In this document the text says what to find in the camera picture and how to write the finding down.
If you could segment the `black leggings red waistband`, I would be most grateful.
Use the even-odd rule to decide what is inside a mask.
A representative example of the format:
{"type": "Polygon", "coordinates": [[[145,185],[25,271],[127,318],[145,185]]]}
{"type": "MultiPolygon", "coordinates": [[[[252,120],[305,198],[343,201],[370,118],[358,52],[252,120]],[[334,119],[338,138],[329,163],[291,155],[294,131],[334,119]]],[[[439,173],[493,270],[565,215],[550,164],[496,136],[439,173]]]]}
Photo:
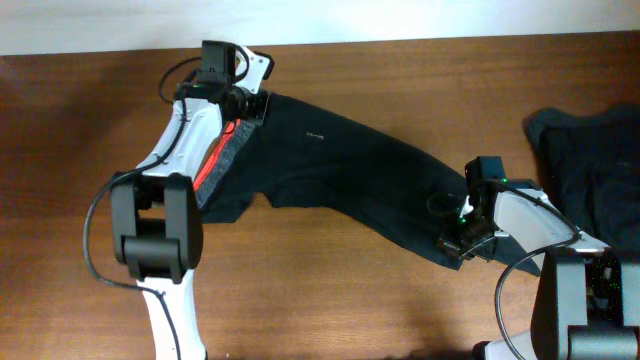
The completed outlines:
{"type": "Polygon", "coordinates": [[[272,94],[260,126],[241,121],[217,146],[195,190],[205,223],[234,223],[263,194],[274,208],[326,207],[398,246],[457,270],[437,245],[447,195],[465,178],[430,154],[330,111],[272,94]]]}

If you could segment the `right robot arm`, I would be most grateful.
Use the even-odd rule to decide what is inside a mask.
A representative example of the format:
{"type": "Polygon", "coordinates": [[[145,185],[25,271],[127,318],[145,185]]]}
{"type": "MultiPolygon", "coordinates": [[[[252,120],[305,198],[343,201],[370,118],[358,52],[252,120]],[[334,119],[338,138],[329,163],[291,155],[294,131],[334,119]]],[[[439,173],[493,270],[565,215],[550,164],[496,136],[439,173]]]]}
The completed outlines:
{"type": "Polygon", "coordinates": [[[590,236],[557,210],[534,182],[474,181],[438,241],[457,260],[506,259],[494,291],[501,337],[476,344],[475,359],[636,359],[639,257],[590,236]],[[539,282],[530,326],[511,335],[501,298],[511,273],[534,269],[539,282]]]}

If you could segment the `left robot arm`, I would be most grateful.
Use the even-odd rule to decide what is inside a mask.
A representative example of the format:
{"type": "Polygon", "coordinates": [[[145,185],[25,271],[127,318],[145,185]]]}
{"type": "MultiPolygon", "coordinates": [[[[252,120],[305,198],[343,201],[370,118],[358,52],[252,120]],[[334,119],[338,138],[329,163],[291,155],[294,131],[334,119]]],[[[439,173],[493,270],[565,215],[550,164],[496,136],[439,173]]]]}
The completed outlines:
{"type": "Polygon", "coordinates": [[[204,242],[195,184],[210,147],[245,120],[262,120],[269,94],[183,85],[151,153],[109,187],[114,256],[149,315],[158,359],[205,359],[194,296],[204,242]]]}

